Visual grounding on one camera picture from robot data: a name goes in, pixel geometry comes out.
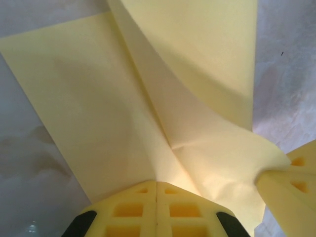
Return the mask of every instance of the yellow plastic part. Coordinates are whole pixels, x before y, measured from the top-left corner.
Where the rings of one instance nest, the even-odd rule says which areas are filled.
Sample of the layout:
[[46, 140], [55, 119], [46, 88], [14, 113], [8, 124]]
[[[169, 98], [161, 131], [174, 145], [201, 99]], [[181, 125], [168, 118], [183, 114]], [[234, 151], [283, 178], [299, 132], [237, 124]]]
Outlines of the yellow plastic part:
[[265, 171], [258, 178], [256, 185], [262, 199], [287, 236], [316, 236], [315, 175]]
[[292, 161], [289, 171], [316, 175], [316, 140], [287, 154]]
[[97, 215], [84, 237], [227, 237], [218, 204], [165, 182], [148, 181], [84, 209]]

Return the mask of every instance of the paper sheet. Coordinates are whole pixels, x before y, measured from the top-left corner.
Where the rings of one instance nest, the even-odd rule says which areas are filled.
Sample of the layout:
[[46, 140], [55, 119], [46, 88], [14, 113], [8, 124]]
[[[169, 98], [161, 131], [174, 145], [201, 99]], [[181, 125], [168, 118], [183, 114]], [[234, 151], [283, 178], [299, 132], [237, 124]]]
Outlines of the paper sheet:
[[[183, 2], [150, 2], [155, 7], [142, 0], [110, 1], [119, 30], [105, 13], [2, 39], [0, 50], [91, 201], [156, 179], [224, 205], [253, 233], [264, 210], [253, 181], [261, 170], [289, 161], [244, 129], [251, 127], [253, 24], [227, 48], [233, 39], [218, 41], [232, 36], [234, 22], [240, 29], [248, 16], [240, 21], [223, 20], [224, 13], [202, 16], [217, 7], [227, 13], [239, 9], [236, 16], [255, 20], [255, 5], [247, 0], [236, 0], [231, 9], [219, 1], [187, 5], [187, 10], [197, 6], [193, 18], [204, 9], [201, 21], [221, 19], [222, 26], [213, 24], [195, 42], [194, 27], [187, 36], [177, 24], [162, 30], [180, 17]], [[169, 11], [165, 18], [146, 23], [162, 9]], [[226, 24], [230, 28], [223, 31]], [[194, 42], [198, 53], [191, 54]]]

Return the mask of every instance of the black rubber tip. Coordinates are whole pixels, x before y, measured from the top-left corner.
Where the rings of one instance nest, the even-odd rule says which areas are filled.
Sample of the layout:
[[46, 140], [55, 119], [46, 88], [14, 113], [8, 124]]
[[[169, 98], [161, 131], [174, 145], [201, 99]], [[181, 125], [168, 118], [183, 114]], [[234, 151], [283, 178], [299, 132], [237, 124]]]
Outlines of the black rubber tip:
[[61, 237], [84, 237], [96, 215], [95, 211], [87, 211], [77, 216]]
[[216, 215], [228, 237], [250, 237], [236, 217], [225, 212], [217, 212]]

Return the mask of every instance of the white surface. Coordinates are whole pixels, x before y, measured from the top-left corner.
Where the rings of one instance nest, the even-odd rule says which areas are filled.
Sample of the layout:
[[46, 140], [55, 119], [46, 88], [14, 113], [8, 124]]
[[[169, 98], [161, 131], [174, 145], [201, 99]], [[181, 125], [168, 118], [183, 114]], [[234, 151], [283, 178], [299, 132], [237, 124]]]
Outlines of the white surface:
[[[1, 0], [0, 37], [104, 2]], [[315, 39], [316, 1], [259, 0], [253, 128], [285, 152], [316, 139]], [[0, 72], [0, 236], [59, 237], [89, 202], [3, 58]], [[268, 212], [256, 234], [284, 236]]]

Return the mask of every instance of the yellow paper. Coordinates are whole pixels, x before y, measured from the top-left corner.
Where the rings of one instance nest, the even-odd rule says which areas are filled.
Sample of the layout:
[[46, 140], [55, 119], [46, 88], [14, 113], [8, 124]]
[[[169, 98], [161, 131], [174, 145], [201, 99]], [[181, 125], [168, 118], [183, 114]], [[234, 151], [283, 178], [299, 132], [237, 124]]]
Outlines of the yellow paper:
[[261, 222], [254, 180], [289, 160], [249, 131], [256, 4], [221, 2], [111, 0], [119, 30], [106, 13], [0, 40], [92, 201], [156, 179]]

